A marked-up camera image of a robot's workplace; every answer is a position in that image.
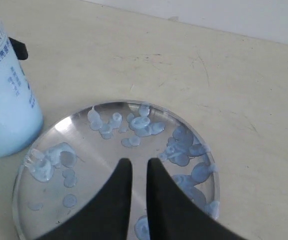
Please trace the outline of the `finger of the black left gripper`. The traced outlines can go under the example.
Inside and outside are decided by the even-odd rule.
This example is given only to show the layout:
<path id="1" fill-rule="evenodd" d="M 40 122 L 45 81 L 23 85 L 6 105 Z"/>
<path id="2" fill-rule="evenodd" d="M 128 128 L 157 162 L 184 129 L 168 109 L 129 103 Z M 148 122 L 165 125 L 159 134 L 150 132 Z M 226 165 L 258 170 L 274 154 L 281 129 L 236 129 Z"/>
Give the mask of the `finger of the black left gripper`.
<path id="1" fill-rule="evenodd" d="M 11 37 L 9 38 L 9 40 L 17 56 L 17 59 L 21 61 L 27 60 L 29 55 L 26 45 L 23 42 L 13 39 Z"/>

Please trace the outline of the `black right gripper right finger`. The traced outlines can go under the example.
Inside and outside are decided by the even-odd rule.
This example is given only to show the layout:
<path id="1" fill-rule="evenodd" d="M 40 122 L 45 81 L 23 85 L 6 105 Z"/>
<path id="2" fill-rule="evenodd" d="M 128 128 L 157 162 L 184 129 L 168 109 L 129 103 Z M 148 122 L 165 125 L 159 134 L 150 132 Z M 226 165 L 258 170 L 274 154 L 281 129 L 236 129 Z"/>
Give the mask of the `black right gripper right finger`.
<path id="1" fill-rule="evenodd" d="M 146 205 L 152 240 L 243 239 L 198 208 L 157 158 L 147 165 Z"/>

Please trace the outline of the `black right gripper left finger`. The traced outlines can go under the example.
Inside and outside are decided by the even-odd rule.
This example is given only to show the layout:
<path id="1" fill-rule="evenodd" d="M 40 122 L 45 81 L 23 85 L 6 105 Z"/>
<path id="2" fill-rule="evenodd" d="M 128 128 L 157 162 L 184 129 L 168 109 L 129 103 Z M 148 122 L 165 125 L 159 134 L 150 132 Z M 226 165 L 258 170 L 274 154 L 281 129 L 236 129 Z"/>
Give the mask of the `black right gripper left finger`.
<path id="1" fill-rule="evenodd" d="M 40 240 L 125 240 L 132 196 L 132 164 L 119 160 L 100 191 L 67 221 Z"/>

